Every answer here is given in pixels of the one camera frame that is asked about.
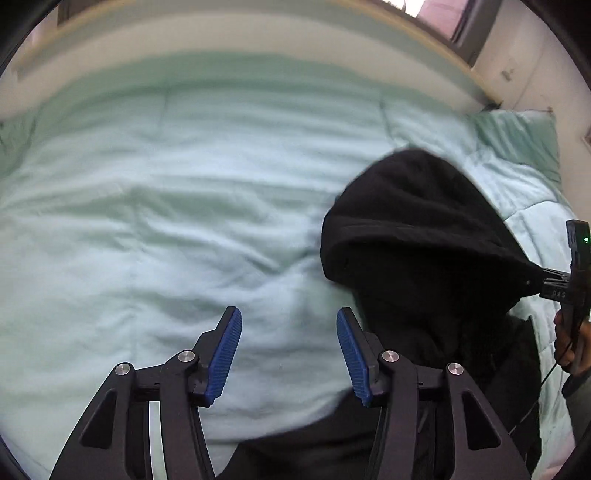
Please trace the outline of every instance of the black cable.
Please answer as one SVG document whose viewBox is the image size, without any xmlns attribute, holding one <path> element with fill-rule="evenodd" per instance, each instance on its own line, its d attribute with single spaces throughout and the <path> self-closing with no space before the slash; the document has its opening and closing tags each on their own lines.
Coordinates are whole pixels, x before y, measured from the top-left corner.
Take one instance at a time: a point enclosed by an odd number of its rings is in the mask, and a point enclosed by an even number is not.
<svg viewBox="0 0 591 480">
<path fill-rule="evenodd" d="M 544 379 L 542 380 L 542 383 L 540 384 L 540 388 L 542 388 L 544 386 L 544 384 L 546 383 L 546 380 L 548 380 L 550 378 L 550 375 L 552 375 L 552 372 L 554 371 L 554 369 L 558 366 L 558 364 L 560 363 L 560 361 L 564 358 L 564 356 L 566 355 L 566 352 L 568 352 L 570 350 L 570 347 L 573 345 L 573 341 L 571 340 L 569 342 L 569 344 L 566 346 L 566 348 L 564 349 L 564 352 L 562 352 L 562 355 L 560 355 L 560 357 L 558 358 L 558 360 L 556 360 L 556 362 L 554 363 L 553 367 L 550 369 L 550 371 L 546 374 L 546 376 L 544 377 Z M 515 429 L 521 425 L 525 419 L 527 417 L 530 416 L 531 412 L 533 411 L 533 409 L 535 408 L 535 406 L 538 404 L 539 400 L 536 400 L 532 406 L 530 407 L 530 409 L 527 411 L 527 413 L 521 418 L 521 420 L 519 422 L 517 422 L 517 424 L 511 429 L 511 431 L 509 432 L 509 436 L 513 435 L 513 432 L 515 431 Z"/>
</svg>

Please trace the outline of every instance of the window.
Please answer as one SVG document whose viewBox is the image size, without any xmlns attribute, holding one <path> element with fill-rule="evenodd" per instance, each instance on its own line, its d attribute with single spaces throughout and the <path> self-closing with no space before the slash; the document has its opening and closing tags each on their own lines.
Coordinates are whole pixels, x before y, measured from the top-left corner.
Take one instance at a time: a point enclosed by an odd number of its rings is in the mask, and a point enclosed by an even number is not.
<svg viewBox="0 0 591 480">
<path fill-rule="evenodd" d="M 368 0 L 403 15 L 454 50 L 470 65 L 495 22 L 502 0 Z"/>
</svg>

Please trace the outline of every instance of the blue gripper pad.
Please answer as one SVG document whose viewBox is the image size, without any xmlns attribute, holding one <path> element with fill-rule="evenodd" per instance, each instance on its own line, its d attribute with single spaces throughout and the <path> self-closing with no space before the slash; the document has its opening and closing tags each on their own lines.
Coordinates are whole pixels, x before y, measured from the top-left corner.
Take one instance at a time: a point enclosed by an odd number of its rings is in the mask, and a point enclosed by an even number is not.
<svg viewBox="0 0 591 480">
<path fill-rule="evenodd" d="M 343 356 L 345 357 L 347 370 L 349 370 L 353 391 L 363 405 L 369 407 L 373 395 L 369 389 L 368 366 L 365 363 L 343 309 L 340 309 L 336 316 L 336 334 L 339 338 L 340 349 L 343 351 Z"/>
<path fill-rule="evenodd" d="M 209 364 L 207 388 L 204 396 L 210 405 L 222 394 L 241 333 L 242 314 L 240 310 L 234 309 Z"/>
</svg>

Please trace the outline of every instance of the window frame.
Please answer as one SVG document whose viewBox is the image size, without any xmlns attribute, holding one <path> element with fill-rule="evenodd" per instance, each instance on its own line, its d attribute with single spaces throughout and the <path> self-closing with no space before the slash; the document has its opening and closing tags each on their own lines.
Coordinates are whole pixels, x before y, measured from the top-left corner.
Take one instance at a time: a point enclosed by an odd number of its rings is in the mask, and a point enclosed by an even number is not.
<svg viewBox="0 0 591 480">
<path fill-rule="evenodd" d="M 470 67 L 473 67 L 478 55 L 480 55 L 480 52 L 484 48 L 486 39 L 491 33 L 492 26 L 495 24 L 496 16 L 501 8 L 503 0 L 469 0 L 451 39 L 444 37 L 437 30 L 422 22 L 420 19 L 411 17 L 385 1 L 366 1 L 416 25 L 418 28 L 434 37 L 437 41 L 453 50 Z"/>
</svg>

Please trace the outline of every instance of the black hoodie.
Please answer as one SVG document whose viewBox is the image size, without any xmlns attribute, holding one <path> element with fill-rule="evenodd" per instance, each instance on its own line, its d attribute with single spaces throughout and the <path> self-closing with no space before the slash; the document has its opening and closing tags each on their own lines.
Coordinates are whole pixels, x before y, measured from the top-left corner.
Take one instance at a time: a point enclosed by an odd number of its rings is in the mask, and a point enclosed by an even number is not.
<svg viewBox="0 0 591 480">
<path fill-rule="evenodd" d="M 543 271 L 451 164 L 406 150 L 372 165 L 326 215 L 320 257 L 385 348 L 433 368 L 461 363 L 508 430 L 536 402 L 532 324 L 507 312 L 540 292 Z M 513 438 L 532 469 L 537 408 Z"/>
</svg>

